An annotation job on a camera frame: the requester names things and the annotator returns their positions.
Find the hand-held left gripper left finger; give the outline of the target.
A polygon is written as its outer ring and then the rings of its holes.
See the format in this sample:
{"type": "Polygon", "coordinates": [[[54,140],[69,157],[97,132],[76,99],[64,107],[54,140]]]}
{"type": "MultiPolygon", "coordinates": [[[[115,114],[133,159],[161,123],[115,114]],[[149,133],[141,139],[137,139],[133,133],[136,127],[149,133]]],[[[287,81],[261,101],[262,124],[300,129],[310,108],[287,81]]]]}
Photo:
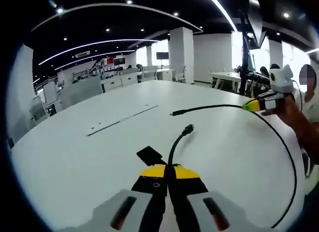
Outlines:
{"type": "Polygon", "coordinates": [[[99,208],[95,232],[158,232],[165,212],[166,165],[143,170],[130,190],[122,189],[99,208]]]}

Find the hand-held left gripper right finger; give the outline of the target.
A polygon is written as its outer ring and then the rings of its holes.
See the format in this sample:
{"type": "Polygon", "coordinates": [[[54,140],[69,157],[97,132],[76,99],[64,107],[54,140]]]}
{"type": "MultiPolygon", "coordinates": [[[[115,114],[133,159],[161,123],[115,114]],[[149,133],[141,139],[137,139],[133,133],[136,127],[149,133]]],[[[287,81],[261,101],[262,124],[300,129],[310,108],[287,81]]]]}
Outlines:
{"type": "Polygon", "coordinates": [[[167,165],[167,182],[181,232],[250,232],[244,211],[222,194],[209,191],[200,176],[181,165],[167,165]]]}

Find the person's right hand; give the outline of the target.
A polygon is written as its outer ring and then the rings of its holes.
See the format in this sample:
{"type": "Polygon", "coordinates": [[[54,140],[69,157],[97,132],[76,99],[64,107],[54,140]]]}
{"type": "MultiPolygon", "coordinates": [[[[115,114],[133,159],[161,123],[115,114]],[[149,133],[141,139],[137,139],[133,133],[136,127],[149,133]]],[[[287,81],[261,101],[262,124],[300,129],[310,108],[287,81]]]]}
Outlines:
{"type": "Polygon", "coordinates": [[[284,102],[274,109],[261,113],[263,116],[277,115],[286,125],[293,127],[297,118],[302,115],[291,95],[285,96],[284,102]]]}

